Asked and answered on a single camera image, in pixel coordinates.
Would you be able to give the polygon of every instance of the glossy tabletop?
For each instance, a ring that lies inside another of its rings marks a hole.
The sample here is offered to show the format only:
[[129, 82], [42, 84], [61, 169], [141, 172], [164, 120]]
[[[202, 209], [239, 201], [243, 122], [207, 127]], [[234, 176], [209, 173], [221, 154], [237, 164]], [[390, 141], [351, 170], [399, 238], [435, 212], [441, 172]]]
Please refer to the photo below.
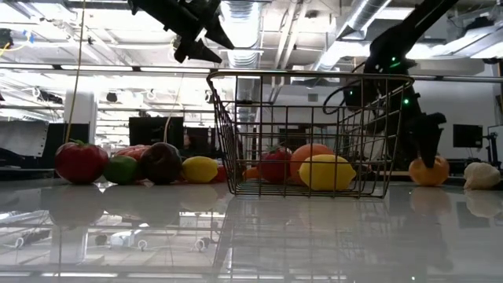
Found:
[[499, 192], [0, 185], [0, 282], [503, 282]]

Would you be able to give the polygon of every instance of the wire basket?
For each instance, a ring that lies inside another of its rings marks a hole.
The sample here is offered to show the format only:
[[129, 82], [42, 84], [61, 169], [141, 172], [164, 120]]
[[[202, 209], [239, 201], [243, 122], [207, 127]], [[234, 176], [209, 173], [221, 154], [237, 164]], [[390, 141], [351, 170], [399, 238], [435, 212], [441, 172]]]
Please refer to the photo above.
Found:
[[[233, 90], [217, 90], [215, 78], [233, 82]], [[307, 87], [301, 94], [293, 94], [302, 89], [292, 86], [299, 80]], [[343, 106], [342, 96], [330, 102], [337, 92], [332, 92], [335, 87], [313, 88], [320, 82], [333, 85], [341, 81], [349, 82], [338, 89], [344, 90], [349, 106]], [[211, 73], [207, 82], [213, 93], [215, 125], [232, 194], [386, 195], [399, 147], [403, 94], [412, 86], [412, 78], [339, 72], [235, 71]], [[310, 94], [315, 92], [322, 92], [323, 99], [319, 99], [319, 94]], [[287, 94], [283, 101], [278, 100], [283, 98], [281, 93]], [[280, 152], [279, 157], [269, 154], [272, 145], [276, 146], [275, 153]], [[325, 153], [326, 148], [330, 149], [331, 157], [304, 159], [306, 153], [308, 157], [319, 154], [320, 148]]]

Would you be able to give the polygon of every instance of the yellow lemon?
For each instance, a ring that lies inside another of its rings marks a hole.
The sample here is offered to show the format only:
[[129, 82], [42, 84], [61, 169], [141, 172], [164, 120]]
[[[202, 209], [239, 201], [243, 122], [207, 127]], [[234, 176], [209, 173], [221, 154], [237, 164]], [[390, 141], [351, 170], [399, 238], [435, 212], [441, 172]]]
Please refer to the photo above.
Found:
[[215, 160], [204, 156], [187, 158], [182, 164], [183, 177], [191, 183], [209, 183], [218, 174]]
[[356, 171], [342, 157], [332, 154], [321, 154], [306, 158], [299, 169], [300, 178], [312, 190], [345, 190], [356, 176]]

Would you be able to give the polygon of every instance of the black monitor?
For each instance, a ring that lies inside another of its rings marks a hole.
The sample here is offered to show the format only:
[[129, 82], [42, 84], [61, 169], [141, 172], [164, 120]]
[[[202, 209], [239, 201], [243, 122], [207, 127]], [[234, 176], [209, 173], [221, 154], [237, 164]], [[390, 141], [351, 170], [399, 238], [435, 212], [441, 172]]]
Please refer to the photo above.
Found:
[[482, 148], [483, 127], [479, 125], [453, 125], [455, 148]]
[[[167, 117], [129, 118], [130, 145], [153, 145], [162, 142]], [[183, 147], [183, 117], [171, 117], [167, 132], [167, 142], [177, 149]]]

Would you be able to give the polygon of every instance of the person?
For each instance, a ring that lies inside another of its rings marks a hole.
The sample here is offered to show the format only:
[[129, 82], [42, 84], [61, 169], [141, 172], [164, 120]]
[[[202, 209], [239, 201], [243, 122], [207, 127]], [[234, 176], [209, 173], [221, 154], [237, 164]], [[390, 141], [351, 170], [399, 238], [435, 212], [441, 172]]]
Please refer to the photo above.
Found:
[[196, 139], [185, 134], [183, 136], [183, 149], [180, 149], [179, 152], [185, 158], [196, 156]]

